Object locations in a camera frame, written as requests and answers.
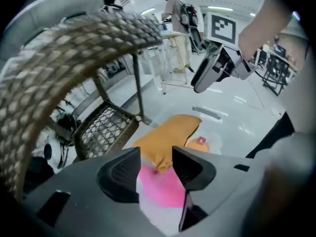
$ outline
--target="wicker chair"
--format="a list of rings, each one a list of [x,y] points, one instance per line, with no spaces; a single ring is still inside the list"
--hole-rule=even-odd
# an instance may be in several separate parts
[[[116,110],[98,85],[96,70],[128,53],[135,62],[138,49],[161,43],[157,21],[121,12],[70,19],[38,38],[42,41],[24,47],[9,64],[0,83],[0,177],[19,202],[32,148],[57,104],[73,87],[92,77],[106,101],[103,106]],[[135,76],[139,89],[137,71]]]

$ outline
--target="pink cloth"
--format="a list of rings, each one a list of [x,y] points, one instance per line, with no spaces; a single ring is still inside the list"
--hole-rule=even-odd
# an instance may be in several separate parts
[[[173,167],[165,173],[142,164],[139,178],[146,195],[161,207],[182,208],[185,199],[185,189],[176,175]]]

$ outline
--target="pink paper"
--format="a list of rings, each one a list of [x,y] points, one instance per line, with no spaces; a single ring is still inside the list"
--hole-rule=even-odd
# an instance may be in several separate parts
[[[161,207],[182,208],[185,189],[173,167],[165,173],[142,164],[139,178],[146,195]]]

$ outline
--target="person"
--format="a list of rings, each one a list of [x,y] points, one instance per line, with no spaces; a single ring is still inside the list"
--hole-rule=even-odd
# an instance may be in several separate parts
[[[174,70],[174,72],[177,73],[185,73],[185,68],[190,66],[192,54],[188,32],[180,22],[182,4],[185,4],[185,1],[167,0],[164,13],[161,15],[162,19],[166,19],[171,16],[173,31],[186,34],[185,38],[183,36],[175,38],[175,44],[179,48],[179,52],[177,54],[179,68]]]
[[[112,12],[113,10],[123,10],[123,7],[115,4],[115,0],[103,0],[104,6],[102,7],[103,11]]]

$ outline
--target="backpack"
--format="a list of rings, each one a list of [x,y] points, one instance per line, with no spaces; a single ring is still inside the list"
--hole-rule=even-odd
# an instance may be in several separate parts
[[[180,9],[180,23],[187,29],[190,27],[198,27],[198,16],[197,11],[192,4],[183,3],[177,0],[181,4]]]

